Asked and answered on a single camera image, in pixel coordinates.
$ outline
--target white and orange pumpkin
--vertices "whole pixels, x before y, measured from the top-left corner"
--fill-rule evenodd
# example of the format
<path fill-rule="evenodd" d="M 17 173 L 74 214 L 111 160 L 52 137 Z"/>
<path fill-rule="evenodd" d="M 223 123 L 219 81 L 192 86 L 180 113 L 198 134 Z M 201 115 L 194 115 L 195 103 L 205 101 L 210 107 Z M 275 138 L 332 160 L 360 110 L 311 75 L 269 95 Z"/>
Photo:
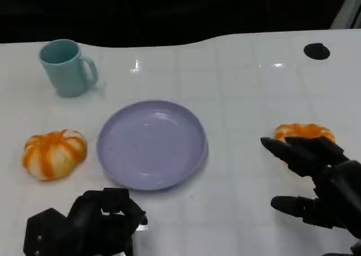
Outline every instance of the white and orange pumpkin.
<path fill-rule="evenodd" d="M 78 131 L 64 129 L 28 139 L 23 166 L 38 180 L 55 180 L 68 175 L 85 157 L 85 138 Z"/>
<path fill-rule="evenodd" d="M 284 142 L 286 136 L 302 136 L 310 139 L 324 136 L 332 142 L 336 141 L 330 129 L 314 123 L 293 123 L 290 125 L 280 125 L 276 128 L 275 139 Z"/>

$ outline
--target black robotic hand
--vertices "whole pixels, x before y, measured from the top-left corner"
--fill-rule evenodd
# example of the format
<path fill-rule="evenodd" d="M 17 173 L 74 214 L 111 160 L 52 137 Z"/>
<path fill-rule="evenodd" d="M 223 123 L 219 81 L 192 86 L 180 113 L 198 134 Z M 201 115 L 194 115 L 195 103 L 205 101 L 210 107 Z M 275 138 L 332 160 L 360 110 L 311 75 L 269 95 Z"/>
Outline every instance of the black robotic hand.
<path fill-rule="evenodd" d="M 261 138 L 263 146 L 286 162 L 290 170 L 301 177 L 312 177 L 318 198 L 276 196 L 271 206 L 301 217 L 305 223 L 345 228 L 361 238 L 361 164 L 349 160 L 342 148 L 324 137 L 285 140 Z M 359 244 L 353 246 L 353 255 L 361 255 L 360 248 Z"/>
<path fill-rule="evenodd" d="M 28 256 L 133 256 L 132 234 L 148 224 L 127 189 L 86 191 L 65 217 L 53 208 L 28 219 L 24 253 Z"/>

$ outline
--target white table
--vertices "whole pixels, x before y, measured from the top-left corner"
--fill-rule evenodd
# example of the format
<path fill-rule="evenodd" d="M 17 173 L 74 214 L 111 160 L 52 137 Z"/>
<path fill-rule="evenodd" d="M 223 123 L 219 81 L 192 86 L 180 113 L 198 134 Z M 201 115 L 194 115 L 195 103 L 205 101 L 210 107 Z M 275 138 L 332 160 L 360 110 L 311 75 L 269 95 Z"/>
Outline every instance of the white table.
<path fill-rule="evenodd" d="M 324 43 L 331 56 L 309 59 L 303 47 L 311 42 Z M 29 216 L 49 207 L 67 215 L 86 190 L 115 186 L 97 162 L 96 137 L 113 112 L 147 99 L 192 110 L 206 129 L 210 156 L 179 187 L 131 193 L 149 217 L 141 255 L 321 255 L 347 252 L 356 241 L 342 229 L 308 226 L 271 208 L 276 195 L 313 197 L 313 185 L 259 138 L 280 123 L 316 122 L 361 161 L 361 31 L 238 34 L 174 47 L 82 45 L 101 80 L 75 99 L 55 95 L 37 59 L 42 45 L 0 45 L 1 255 L 22 255 Z M 64 128 L 87 138 L 86 161 L 69 178 L 35 181 L 21 166 L 23 144 Z"/>

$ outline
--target mug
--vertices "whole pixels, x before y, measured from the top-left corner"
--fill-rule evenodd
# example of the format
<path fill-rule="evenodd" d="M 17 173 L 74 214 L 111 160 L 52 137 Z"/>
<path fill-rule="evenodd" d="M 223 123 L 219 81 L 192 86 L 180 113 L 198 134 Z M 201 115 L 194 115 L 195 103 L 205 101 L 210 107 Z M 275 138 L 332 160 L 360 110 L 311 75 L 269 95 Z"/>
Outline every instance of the mug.
<path fill-rule="evenodd" d="M 79 96 L 98 81 L 93 60 L 82 56 L 79 45 L 72 40 L 60 39 L 48 43 L 40 50 L 39 58 L 60 96 Z M 84 61 L 93 74 L 91 80 L 87 79 Z"/>

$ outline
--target plate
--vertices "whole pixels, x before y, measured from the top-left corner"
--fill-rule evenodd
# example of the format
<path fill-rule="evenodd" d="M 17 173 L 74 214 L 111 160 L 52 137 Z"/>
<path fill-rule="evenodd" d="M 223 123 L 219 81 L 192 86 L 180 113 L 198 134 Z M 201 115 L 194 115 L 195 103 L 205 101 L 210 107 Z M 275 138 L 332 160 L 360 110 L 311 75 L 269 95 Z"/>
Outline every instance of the plate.
<path fill-rule="evenodd" d="M 139 190 L 172 187 L 206 161 L 204 129 L 188 109 L 167 101 L 145 101 L 116 112 L 96 143 L 105 173 Z"/>

